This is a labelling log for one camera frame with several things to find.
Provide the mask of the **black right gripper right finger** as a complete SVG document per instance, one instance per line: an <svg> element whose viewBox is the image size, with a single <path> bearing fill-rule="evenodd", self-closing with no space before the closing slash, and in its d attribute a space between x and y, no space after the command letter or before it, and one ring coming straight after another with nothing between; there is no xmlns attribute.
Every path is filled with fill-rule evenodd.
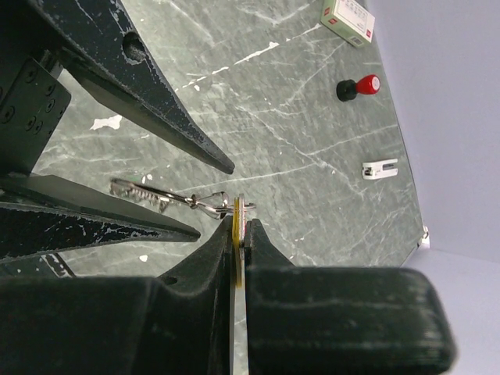
<svg viewBox="0 0 500 375"><path fill-rule="evenodd" d="M246 226L252 374L441 374L456 344L434 285L401 267L296 266Z"/></svg>

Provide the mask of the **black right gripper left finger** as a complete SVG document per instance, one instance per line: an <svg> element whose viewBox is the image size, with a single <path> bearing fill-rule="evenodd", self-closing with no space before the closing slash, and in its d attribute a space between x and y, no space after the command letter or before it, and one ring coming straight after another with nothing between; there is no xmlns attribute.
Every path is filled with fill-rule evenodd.
<svg viewBox="0 0 500 375"><path fill-rule="evenodd" d="M159 277L1 281L4 374L230 374L231 220Z"/></svg>

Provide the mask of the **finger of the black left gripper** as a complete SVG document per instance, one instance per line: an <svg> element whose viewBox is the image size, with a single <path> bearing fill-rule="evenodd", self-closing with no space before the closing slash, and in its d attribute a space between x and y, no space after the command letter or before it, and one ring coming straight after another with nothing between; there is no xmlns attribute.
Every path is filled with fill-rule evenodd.
<svg viewBox="0 0 500 375"><path fill-rule="evenodd" d="M1 258L127 241L195 242L193 227L57 176L1 179Z"/></svg>

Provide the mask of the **yellow key tag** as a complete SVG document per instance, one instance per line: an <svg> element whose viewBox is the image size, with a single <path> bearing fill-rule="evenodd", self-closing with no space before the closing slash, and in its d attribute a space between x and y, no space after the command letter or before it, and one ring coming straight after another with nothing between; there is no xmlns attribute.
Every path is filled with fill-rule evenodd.
<svg viewBox="0 0 500 375"><path fill-rule="evenodd" d="M235 285L241 288L243 284L243 258L241 248L245 239L245 197L240 194L234 200L234 215L232 222L232 243L234 252Z"/></svg>

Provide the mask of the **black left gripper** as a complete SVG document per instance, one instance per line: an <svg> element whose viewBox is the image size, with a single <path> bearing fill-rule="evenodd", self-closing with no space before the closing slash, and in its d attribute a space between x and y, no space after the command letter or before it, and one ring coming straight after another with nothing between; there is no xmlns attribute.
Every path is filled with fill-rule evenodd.
<svg viewBox="0 0 500 375"><path fill-rule="evenodd" d="M58 81L63 67L106 108L233 173L234 163L191 118L122 2L2 1L1 175L29 174L41 156L71 100Z"/></svg>

